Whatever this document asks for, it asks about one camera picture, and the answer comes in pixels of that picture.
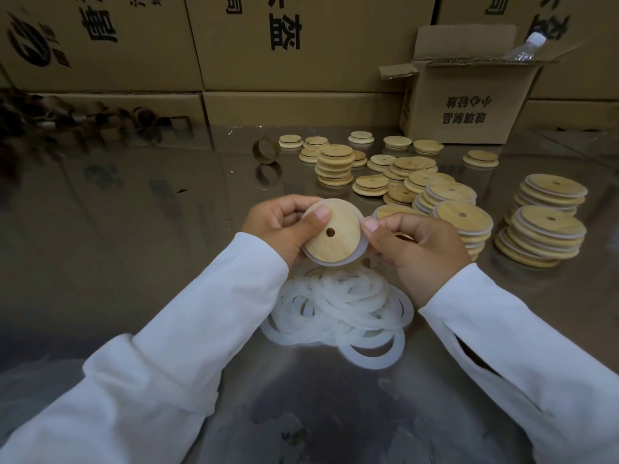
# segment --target hand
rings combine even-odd
[[[437,218],[395,213],[361,224],[370,244],[396,266],[400,279],[417,307],[425,306],[451,277],[471,263],[457,229]],[[404,241],[393,232],[411,235]]]
[[[258,203],[250,210],[241,231],[259,237],[292,267],[301,246],[322,231],[331,217],[328,207],[318,207],[305,218],[305,210],[320,197],[286,195]]]

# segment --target stainless steel table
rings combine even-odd
[[[337,197],[370,215],[380,198],[323,186],[298,151],[283,151],[273,166],[251,155],[263,135],[346,143],[350,132],[213,128],[196,130],[193,139],[164,134],[158,147],[91,143],[87,153],[60,150],[55,160],[23,156],[21,182],[5,183],[0,201],[0,371],[44,355],[85,358],[114,335],[136,332],[231,241],[257,202],[290,193]],[[357,148],[368,157],[395,133],[372,132],[376,141]],[[476,147],[500,154],[494,170],[462,163],[469,146],[447,146],[437,162],[476,190],[478,206],[497,225],[531,172],[589,188],[578,212],[589,232],[577,258],[536,270],[488,244],[477,264],[619,372],[619,180],[608,159],[592,159],[572,142],[583,139],[521,132],[502,147]],[[364,256],[363,263],[398,284],[380,259]],[[403,358],[378,372],[352,366],[332,348],[283,348],[257,332],[226,368],[217,410],[187,461],[197,461],[203,441],[219,442],[221,452],[226,433],[272,420],[277,427],[282,417],[304,427],[302,462],[530,461],[522,431],[459,369],[421,316],[408,330]]]

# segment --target white sleeve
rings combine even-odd
[[[463,370],[526,431],[538,464],[619,463],[619,376],[476,264],[419,312]],[[477,366],[456,337],[499,375]]]
[[[135,337],[97,350],[85,379],[17,429],[0,463],[181,462],[214,411],[221,370],[273,308],[287,275],[267,243],[236,234]]]

